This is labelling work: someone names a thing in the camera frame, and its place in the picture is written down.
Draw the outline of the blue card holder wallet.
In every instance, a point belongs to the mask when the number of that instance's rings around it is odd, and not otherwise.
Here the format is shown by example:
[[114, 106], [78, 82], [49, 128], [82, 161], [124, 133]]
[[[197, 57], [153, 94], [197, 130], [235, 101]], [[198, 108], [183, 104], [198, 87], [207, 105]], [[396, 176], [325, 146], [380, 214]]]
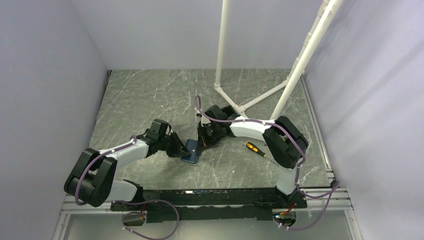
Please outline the blue card holder wallet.
[[190, 155], [182, 156], [180, 160], [185, 163], [196, 164], [200, 156], [200, 153], [197, 151], [197, 146], [197, 140], [188, 139], [185, 143], [185, 147], [189, 150]]

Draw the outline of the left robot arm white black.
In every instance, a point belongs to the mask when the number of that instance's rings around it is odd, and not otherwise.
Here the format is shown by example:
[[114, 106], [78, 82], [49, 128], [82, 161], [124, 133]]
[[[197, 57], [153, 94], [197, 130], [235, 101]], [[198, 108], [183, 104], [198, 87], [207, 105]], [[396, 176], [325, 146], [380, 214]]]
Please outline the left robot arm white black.
[[107, 201], [118, 201], [137, 210], [144, 203], [143, 187], [133, 181], [115, 180], [116, 170], [157, 152], [165, 152], [170, 158], [192, 153], [167, 121], [156, 118], [144, 133], [132, 135], [123, 144], [83, 150], [64, 183], [64, 191], [74, 196], [78, 206], [98, 207]]

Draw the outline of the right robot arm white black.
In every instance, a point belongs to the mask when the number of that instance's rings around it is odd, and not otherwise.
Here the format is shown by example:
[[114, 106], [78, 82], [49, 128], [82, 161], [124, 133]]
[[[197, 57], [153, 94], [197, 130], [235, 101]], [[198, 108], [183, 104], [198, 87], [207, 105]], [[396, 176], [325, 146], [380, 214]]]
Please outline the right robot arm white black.
[[276, 203], [287, 208], [295, 201], [298, 168], [309, 143], [286, 116], [271, 120], [247, 118], [237, 114], [230, 105], [223, 108], [212, 105], [205, 112], [198, 109], [196, 115], [201, 118], [197, 125], [198, 152], [214, 147], [226, 137], [264, 142], [279, 166]]

